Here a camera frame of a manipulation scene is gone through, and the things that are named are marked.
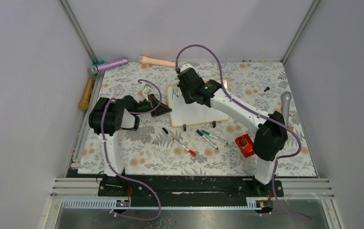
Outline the yellow framed whiteboard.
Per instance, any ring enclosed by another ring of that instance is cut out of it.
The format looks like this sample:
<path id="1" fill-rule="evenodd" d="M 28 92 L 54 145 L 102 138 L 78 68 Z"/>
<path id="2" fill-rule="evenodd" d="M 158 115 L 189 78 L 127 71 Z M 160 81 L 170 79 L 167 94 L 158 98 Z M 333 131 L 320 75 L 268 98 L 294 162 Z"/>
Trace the yellow framed whiteboard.
<path id="1" fill-rule="evenodd" d="M 175 84 L 168 86 L 166 93 L 168 107 L 172 109 L 170 122 L 173 127 L 201 125 L 213 121 L 222 122 L 230 118 L 227 114 L 205 105 L 186 104 L 179 87 Z"/>

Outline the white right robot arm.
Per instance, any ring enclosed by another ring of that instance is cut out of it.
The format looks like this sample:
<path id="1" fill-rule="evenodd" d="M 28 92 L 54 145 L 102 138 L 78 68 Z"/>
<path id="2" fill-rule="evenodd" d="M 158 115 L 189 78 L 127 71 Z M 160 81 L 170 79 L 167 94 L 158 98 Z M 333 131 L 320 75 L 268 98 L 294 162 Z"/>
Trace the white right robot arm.
<path id="1" fill-rule="evenodd" d="M 258 159 L 253 190 L 261 197 L 270 193 L 276 155 L 288 139 L 283 115 L 280 112 L 265 113 L 248 105 L 230 94 L 218 81 L 205 82 L 192 67 L 176 72 L 177 86 L 186 104 L 196 103 L 223 112 L 255 133 L 253 150 Z"/>

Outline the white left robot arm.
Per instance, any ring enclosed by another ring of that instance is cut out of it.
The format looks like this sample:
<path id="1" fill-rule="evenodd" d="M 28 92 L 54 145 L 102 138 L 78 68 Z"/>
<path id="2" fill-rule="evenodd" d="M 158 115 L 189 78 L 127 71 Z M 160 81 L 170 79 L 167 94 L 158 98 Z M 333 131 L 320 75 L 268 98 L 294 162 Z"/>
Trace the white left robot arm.
<path id="1" fill-rule="evenodd" d="M 139 115 L 158 117 L 171 111 L 154 94 L 149 94 L 142 101 L 136 101 L 131 95 L 120 99 L 99 98 L 90 112 L 88 123 L 101 142 L 104 174 L 115 177 L 124 173 L 119 146 L 121 130 L 136 131 L 140 123 Z"/>

